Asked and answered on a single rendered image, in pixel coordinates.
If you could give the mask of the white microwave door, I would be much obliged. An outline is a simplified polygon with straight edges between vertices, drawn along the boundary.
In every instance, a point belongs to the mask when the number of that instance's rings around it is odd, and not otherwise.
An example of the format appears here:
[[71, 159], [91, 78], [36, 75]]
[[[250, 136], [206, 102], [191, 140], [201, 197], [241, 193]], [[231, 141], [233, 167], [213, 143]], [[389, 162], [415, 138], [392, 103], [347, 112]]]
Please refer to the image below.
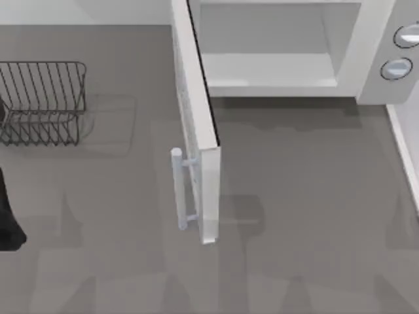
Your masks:
[[219, 237], [221, 143], [200, 54], [195, 0], [169, 0], [175, 83], [191, 178], [194, 212], [202, 244]]

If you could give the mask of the pale microwave oven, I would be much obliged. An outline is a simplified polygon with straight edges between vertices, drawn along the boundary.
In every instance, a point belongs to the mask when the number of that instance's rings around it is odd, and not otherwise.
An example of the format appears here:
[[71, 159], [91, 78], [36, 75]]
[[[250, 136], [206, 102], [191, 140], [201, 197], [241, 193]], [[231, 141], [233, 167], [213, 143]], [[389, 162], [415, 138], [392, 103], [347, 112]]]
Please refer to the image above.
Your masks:
[[[200, 54], [213, 97], [349, 97], [404, 102], [419, 77], [419, 45], [393, 35], [419, 22], [419, 0], [195, 0]], [[412, 71], [385, 80], [381, 67]]]

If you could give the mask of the grey microwave knob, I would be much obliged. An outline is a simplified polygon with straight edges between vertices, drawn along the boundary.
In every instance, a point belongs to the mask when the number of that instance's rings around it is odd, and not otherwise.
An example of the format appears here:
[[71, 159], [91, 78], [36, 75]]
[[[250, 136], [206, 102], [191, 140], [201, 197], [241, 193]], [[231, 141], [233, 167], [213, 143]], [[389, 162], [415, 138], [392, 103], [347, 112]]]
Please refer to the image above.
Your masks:
[[408, 58], [387, 61], [380, 69], [380, 75], [385, 80], [395, 81], [405, 78], [413, 68]]
[[419, 45], [419, 22], [401, 26], [393, 35], [395, 46], [402, 49], [414, 48]]

